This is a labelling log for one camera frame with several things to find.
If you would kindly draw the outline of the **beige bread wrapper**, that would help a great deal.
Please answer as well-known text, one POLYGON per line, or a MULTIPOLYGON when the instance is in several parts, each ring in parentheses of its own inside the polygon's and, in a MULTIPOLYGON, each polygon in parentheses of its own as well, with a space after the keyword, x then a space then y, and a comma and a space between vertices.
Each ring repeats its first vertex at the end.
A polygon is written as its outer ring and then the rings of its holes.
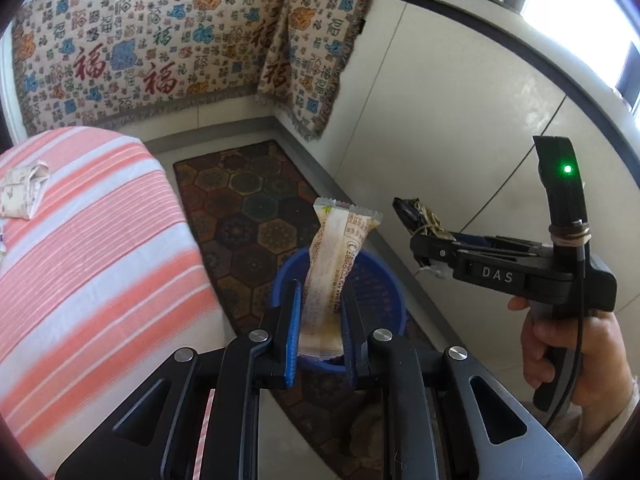
POLYGON ((341 293, 364 241, 383 215, 327 197, 314 201, 314 212, 320 226, 308 250, 298 353, 323 361, 343 354, 341 293))

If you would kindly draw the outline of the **folded patterned paper box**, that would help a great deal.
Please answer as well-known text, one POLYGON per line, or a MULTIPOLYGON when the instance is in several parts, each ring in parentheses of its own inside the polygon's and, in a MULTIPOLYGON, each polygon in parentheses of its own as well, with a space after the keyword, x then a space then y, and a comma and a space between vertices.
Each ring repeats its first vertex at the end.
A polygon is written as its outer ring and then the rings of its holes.
POLYGON ((30 220, 39 207, 51 177, 42 160, 10 169, 1 179, 1 217, 30 220))

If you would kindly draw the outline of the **blue plastic trash basket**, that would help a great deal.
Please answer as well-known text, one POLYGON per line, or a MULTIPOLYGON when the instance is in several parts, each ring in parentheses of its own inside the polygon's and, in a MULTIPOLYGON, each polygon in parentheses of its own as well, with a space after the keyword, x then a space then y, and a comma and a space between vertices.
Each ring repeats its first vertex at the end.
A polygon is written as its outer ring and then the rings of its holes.
POLYGON ((355 387, 365 385, 374 376, 368 357, 369 336, 382 330, 393 336, 404 333, 407 310, 404 296, 393 273, 378 257, 360 252, 348 274, 341 300, 347 311, 340 315, 346 349, 330 360, 314 360, 298 354, 300 320, 303 313, 303 284, 309 269, 306 248, 296 252, 280 267, 272 284, 271 308, 262 322, 271 334, 272 369, 282 378, 278 388, 293 385, 297 367, 348 377, 355 387))

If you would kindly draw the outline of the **white kitchen cabinet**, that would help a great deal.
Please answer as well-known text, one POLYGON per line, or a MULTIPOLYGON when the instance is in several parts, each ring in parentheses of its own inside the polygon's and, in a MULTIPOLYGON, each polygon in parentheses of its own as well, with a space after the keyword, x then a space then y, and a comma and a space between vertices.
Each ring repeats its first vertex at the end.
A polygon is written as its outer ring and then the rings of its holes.
POLYGON ((506 296, 420 271, 395 197, 416 197, 446 228, 548 240, 534 136, 566 136, 585 185, 592 251, 617 280, 615 313, 639 349, 639 133, 582 64, 482 0, 372 0, 322 136, 305 140, 283 110, 280 135, 321 191, 379 211, 368 248, 397 274, 411 316, 437 348, 463 344, 510 366, 522 317, 506 296))

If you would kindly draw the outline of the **patterned fu character blanket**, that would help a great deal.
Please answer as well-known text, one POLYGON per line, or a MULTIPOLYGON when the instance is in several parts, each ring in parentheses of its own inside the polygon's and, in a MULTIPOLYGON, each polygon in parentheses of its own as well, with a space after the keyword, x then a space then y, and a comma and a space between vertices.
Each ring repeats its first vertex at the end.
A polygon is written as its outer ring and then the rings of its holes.
POLYGON ((28 133, 254 96, 329 122, 370 0, 28 0, 11 30, 28 133))

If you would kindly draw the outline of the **pink striped tablecloth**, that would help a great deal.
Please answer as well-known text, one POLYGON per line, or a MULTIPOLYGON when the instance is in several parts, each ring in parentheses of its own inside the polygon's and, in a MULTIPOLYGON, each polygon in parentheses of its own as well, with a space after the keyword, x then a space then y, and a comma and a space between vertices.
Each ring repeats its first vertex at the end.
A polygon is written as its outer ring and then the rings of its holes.
POLYGON ((163 167, 131 136, 49 130, 32 218, 2 221, 1 415, 46 477, 172 352, 224 343, 224 314, 163 167))

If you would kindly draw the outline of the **hexagon patterned floor mat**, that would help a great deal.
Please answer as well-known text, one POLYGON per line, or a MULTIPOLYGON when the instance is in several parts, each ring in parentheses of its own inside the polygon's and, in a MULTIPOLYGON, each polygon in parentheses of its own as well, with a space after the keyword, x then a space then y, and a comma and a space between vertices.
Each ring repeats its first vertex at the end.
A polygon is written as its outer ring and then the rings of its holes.
MULTIPOLYGON (((309 246, 319 223, 314 188, 276 141, 196 155, 172 165, 209 279, 233 330, 255 328, 274 281, 309 246)), ((340 373, 296 373, 285 391, 262 396, 263 479, 378 479, 382 406, 340 373)))

